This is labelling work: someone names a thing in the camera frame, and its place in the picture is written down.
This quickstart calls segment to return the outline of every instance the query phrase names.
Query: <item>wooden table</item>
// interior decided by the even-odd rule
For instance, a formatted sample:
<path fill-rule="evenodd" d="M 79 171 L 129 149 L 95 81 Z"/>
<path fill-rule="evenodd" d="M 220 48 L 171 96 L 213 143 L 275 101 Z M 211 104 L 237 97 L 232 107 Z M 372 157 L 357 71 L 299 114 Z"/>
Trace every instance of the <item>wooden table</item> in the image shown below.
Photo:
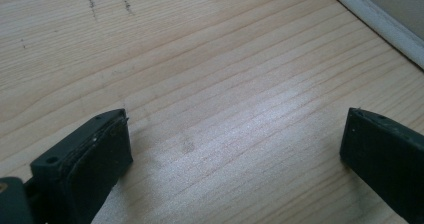
<path fill-rule="evenodd" d="M 404 223 L 340 162 L 349 107 L 424 133 L 424 75 L 336 0 L 0 0 L 0 175 L 125 108 L 93 223 Z"/>

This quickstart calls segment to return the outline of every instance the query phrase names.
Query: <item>light wood tabletop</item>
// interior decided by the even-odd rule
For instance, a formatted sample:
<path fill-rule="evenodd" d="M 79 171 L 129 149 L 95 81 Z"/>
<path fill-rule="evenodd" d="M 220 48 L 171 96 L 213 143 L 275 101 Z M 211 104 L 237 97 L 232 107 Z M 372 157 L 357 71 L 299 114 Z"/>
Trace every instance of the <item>light wood tabletop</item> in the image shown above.
<path fill-rule="evenodd" d="M 424 74 L 336 0 L 0 0 L 0 176 L 125 108 L 93 223 L 404 223 L 339 158 L 349 107 L 424 133 Z"/>

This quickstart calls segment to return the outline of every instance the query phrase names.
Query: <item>gray surface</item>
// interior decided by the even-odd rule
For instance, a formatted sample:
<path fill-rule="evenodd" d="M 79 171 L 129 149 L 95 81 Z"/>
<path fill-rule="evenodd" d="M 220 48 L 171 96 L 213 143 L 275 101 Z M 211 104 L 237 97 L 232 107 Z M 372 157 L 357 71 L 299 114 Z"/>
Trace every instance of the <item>gray surface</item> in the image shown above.
<path fill-rule="evenodd" d="M 424 8 L 423 5 L 417 6 L 424 2 L 424 0 L 339 1 L 376 32 L 378 32 L 382 37 L 384 37 L 388 42 L 424 69 L 424 41 L 420 38 L 421 34 L 418 35 L 418 33 L 421 33 L 424 28 L 424 26 L 420 24 L 423 22 L 422 16 L 424 13 L 420 13 L 417 16 L 411 14 L 415 13 L 417 9 L 422 10 Z"/>

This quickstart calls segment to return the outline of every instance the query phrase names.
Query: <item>gray edge strip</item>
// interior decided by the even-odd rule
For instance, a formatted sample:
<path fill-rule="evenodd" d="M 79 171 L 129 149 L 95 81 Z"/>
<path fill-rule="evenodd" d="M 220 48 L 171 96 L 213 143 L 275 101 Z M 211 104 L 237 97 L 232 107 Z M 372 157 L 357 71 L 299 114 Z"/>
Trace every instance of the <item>gray edge strip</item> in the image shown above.
<path fill-rule="evenodd" d="M 339 0 L 424 69 L 424 41 L 370 0 Z"/>

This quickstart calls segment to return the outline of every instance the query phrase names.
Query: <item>black object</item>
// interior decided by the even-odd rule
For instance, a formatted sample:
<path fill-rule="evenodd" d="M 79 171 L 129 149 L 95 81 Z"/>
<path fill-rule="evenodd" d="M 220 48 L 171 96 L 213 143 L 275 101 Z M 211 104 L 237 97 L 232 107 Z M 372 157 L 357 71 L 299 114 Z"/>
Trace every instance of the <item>black object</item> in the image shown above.
<path fill-rule="evenodd" d="M 340 156 L 406 221 L 424 223 L 424 136 L 350 108 Z"/>
<path fill-rule="evenodd" d="M 90 223 L 132 163 L 124 109 L 98 115 L 31 163 L 0 178 L 0 223 Z"/>

